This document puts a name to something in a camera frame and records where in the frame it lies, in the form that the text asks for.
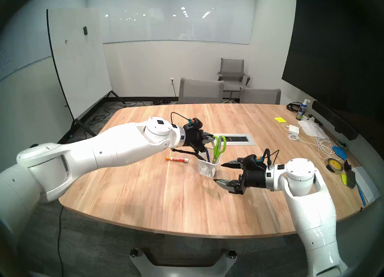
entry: green scissor handle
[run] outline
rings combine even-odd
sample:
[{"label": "green scissor handle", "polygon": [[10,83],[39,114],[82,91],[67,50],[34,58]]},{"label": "green scissor handle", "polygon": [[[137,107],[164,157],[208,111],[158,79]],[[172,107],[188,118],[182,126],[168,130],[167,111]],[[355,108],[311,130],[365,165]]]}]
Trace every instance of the green scissor handle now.
[{"label": "green scissor handle", "polygon": [[[216,160],[219,158],[220,154],[224,153],[225,148],[226,148],[226,139],[225,136],[220,135],[220,136],[213,136],[216,139],[216,145],[213,148],[213,163],[216,162]],[[223,149],[221,149],[221,139],[223,139]]]}]

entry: black screen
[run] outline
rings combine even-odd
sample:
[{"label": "black screen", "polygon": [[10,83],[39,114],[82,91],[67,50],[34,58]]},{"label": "black screen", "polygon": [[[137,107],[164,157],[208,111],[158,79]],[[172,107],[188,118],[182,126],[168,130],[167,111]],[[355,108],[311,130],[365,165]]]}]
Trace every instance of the black screen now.
[{"label": "black screen", "polygon": [[384,28],[376,17],[358,0],[296,0],[282,79],[334,110],[384,158]]}]

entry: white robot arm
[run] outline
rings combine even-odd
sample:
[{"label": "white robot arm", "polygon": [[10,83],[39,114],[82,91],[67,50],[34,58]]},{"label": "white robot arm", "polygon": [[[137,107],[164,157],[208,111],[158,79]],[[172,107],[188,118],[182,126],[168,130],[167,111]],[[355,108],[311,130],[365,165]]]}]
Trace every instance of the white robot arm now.
[{"label": "white robot arm", "polygon": [[[192,147],[201,158],[197,152],[205,152],[204,144],[213,140],[201,127],[197,118],[181,127],[151,117],[142,123],[114,126],[89,140],[47,143],[20,152],[17,164],[0,173],[0,233],[15,247],[38,202],[59,198],[76,179],[96,169],[129,165],[182,146]],[[261,161],[255,155],[238,158],[222,166],[242,168],[239,180],[215,181],[236,194],[244,194],[247,187],[283,191],[306,249],[308,276],[339,275],[347,266],[339,256],[336,211],[320,172],[303,158],[272,166],[268,149],[266,153],[268,166],[262,162],[265,156]],[[310,194],[313,184],[316,193]]]},{"label": "white robot arm", "polygon": [[213,138],[193,118],[176,126],[151,117],[127,123],[77,143],[35,145],[20,152],[17,164],[0,173],[0,234],[15,247],[38,202],[59,198],[80,176],[96,169],[124,166],[166,148],[189,146],[204,152]]},{"label": "white robot arm", "polygon": [[[271,166],[268,157],[266,166],[263,157],[249,155],[222,166],[244,170],[238,180],[215,180],[231,193],[244,194],[247,187],[284,192],[293,225],[305,246],[308,277],[339,276],[347,270],[337,247],[336,210],[331,195],[310,160],[295,158],[285,165]],[[311,194],[313,185],[316,192]]]}]

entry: whiteboard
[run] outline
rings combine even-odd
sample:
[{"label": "whiteboard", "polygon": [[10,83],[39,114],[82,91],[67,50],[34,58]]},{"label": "whiteboard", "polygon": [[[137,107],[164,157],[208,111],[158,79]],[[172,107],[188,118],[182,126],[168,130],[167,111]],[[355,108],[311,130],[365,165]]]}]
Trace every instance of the whiteboard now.
[{"label": "whiteboard", "polygon": [[85,7],[86,0],[30,0],[0,33],[0,80],[35,61],[49,57],[46,10]]},{"label": "whiteboard", "polygon": [[99,16],[97,9],[47,10],[52,57],[73,118],[112,90]]},{"label": "whiteboard", "polygon": [[198,40],[249,44],[255,0],[87,0],[87,7],[100,10],[104,43]]},{"label": "whiteboard", "polygon": [[255,0],[30,0],[0,32],[0,80],[51,55],[46,9],[99,9],[103,43],[196,40],[249,44],[254,6]]}]

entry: chair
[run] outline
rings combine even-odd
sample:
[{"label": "chair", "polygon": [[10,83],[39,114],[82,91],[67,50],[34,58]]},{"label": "chair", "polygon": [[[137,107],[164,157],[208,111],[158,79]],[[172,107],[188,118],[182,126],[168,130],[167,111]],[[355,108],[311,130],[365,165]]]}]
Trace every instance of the chair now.
[{"label": "chair", "polygon": [[[217,73],[219,75],[219,81],[223,80],[224,91],[229,91],[229,100],[224,102],[236,103],[232,100],[232,93],[239,92],[241,87],[245,88],[248,85],[250,76],[244,73],[244,59],[224,59],[221,58],[220,71]],[[247,81],[244,83],[244,76],[247,77]]]},{"label": "chair", "polygon": [[266,103],[270,105],[279,105],[280,97],[280,89],[242,88],[240,103]]},{"label": "chair", "polygon": [[180,79],[178,104],[222,103],[224,82]]}]

